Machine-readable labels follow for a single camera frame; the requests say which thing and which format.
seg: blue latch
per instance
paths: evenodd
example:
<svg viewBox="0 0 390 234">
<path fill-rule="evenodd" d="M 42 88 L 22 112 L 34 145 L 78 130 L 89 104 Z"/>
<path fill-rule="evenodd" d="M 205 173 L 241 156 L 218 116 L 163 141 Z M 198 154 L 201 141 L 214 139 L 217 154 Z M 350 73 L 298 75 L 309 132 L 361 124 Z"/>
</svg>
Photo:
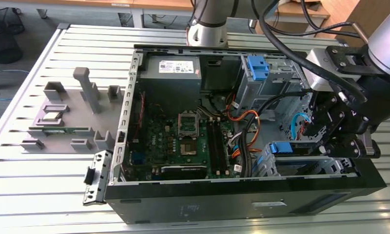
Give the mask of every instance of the blue latch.
<svg viewBox="0 0 390 234">
<path fill-rule="evenodd" d="M 263 81 L 269 76 L 269 64 L 262 56 L 247 56 L 253 80 Z"/>
<path fill-rule="evenodd" d="M 293 149 L 290 146 L 289 142 L 274 142 L 270 144 L 270 150 L 271 153 L 279 153 L 279 154 L 286 154 L 286 153 L 293 153 Z"/>
</svg>

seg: label sticker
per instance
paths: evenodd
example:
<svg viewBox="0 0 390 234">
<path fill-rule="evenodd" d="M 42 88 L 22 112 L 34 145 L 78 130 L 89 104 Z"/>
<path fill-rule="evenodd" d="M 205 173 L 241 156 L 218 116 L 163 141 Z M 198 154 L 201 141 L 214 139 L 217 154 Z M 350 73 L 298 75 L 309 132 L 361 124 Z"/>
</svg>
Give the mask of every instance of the label sticker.
<svg viewBox="0 0 390 234">
<path fill-rule="evenodd" d="M 242 166 L 235 164 L 234 165 L 234 171 L 241 173 L 241 169 L 242 169 Z"/>
<path fill-rule="evenodd" d="M 239 107 L 239 105 L 238 105 L 238 103 L 237 102 L 231 102 L 231 105 L 233 105 L 233 107 L 235 108 L 235 109 L 238 109 L 238 107 Z"/>
<path fill-rule="evenodd" d="M 194 63 L 191 61 L 161 61 L 158 63 L 158 73 L 194 73 Z"/>
<path fill-rule="evenodd" d="M 129 4 L 111 3 L 111 6 L 126 6 L 126 7 L 129 7 L 130 5 Z"/>
<path fill-rule="evenodd" d="M 253 202 L 253 207 L 261 206 L 286 206 L 286 203 L 283 203 L 282 201 Z"/>
</svg>

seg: floor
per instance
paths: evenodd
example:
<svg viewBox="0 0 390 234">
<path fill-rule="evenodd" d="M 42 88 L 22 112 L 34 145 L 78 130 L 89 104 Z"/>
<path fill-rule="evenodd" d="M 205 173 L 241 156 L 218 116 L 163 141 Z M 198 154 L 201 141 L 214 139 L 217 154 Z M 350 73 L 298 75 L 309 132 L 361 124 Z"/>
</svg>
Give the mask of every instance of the floor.
<svg viewBox="0 0 390 234">
<path fill-rule="evenodd" d="M 91 12 L 52 10 L 48 11 L 48 19 L 41 19 L 36 10 L 21 9 L 21 11 L 20 17 L 26 30 L 16 35 L 16 40 L 24 52 L 24 57 L 13 64 L 0 64 L 0 70 L 30 70 L 60 23 L 133 27 L 133 20 L 127 21 L 129 14 L 121 14 L 119 21 L 118 14 L 113 13 L 95 14 Z M 163 28 L 166 26 L 167 29 L 185 29 L 189 17 L 178 16 L 173 24 L 170 24 L 173 20 L 174 16 L 165 16 L 158 19 L 158 23 L 151 23 L 150 16 L 145 15 L 145 27 Z M 246 19 L 229 19 L 226 25 L 229 32 L 250 33 Z M 25 77 L 26 75 L 21 72 L 0 73 L 0 98 L 12 98 L 14 96 Z M 9 102 L 0 100 L 0 117 Z"/>
</svg>

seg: metal bracket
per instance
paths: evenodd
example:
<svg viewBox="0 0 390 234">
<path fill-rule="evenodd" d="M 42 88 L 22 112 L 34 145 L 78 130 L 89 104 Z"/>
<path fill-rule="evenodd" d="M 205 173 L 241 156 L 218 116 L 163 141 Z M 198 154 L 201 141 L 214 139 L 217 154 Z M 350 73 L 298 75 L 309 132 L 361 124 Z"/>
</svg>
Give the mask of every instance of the metal bracket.
<svg viewBox="0 0 390 234">
<path fill-rule="evenodd" d="M 103 195 L 109 179 L 110 163 L 111 151 L 103 150 L 94 154 L 91 165 L 87 167 L 83 179 L 86 188 L 82 204 L 85 206 L 105 204 Z"/>
</svg>

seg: aluminum table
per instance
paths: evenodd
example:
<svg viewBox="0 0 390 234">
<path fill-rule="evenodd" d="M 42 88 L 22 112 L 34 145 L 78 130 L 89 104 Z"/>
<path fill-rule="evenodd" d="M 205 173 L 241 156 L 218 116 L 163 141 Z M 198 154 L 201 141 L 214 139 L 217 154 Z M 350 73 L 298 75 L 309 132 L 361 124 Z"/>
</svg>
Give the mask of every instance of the aluminum table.
<svg viewBox="0 0 390 234">
<path fill-rule="evenodd" d="M 299 51 L 338 44 L 330 39 L 279 38 Z M 135 43 L 185 45 L 185 32 L 82 25 L 54 32 L 0 119 L 0 233 L 390 234 L 390 120 L 373 135 L 383 153 L 374 162 L 387 187 L 315 216 L 127 226 L 109 205 L 82 206 L 83 174 L 93 155 L 22 154 L 18 143 L 45 99 L 46 82 L 80 88 L 72 77 L 80 66 L 90 69 L 98 87 L 126 87 Z M 227 43 L 233 48 L 273 49 L 262 35 L 229 33 Z"/>
</svg>

